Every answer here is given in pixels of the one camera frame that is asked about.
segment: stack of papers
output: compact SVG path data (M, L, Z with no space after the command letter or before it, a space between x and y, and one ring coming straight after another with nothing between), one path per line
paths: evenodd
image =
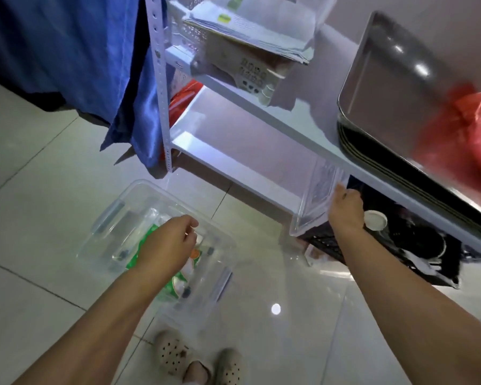
M315 14L296 0L205 0L183 21L308 64L314 53Z

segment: forearm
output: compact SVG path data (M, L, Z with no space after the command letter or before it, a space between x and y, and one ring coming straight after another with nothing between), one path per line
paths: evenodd
M413 383L481 383L481 323L362 229L335 232L378 326Z
M135 268L125 272L14 385L109 385L135 327L165 282L162 276L154 280L160 280L155 288L146 286Z

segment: person's left arm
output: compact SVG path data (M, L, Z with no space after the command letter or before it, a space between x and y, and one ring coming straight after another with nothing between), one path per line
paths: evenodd
M184 215L151 233L137 264L13 385L109 385L141 316L189 258L197 225Z

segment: person's left hand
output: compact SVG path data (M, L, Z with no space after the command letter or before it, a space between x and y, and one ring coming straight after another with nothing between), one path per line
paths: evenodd
M172 218L148 235L137 256L143 275L162 277L164 284L185 265L196 245L198 221L188 214Z

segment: beige crocs shoe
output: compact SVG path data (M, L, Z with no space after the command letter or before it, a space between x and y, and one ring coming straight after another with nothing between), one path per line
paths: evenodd
M189 365L198 361L209 372L209 382L213 376L212 366L201 359L196 351L188 346L178 331L162 331L153 344L157 365L168 375L183 380Z
M244 385L247 366L243 356L235 349L225 349L218 360L216 385Z

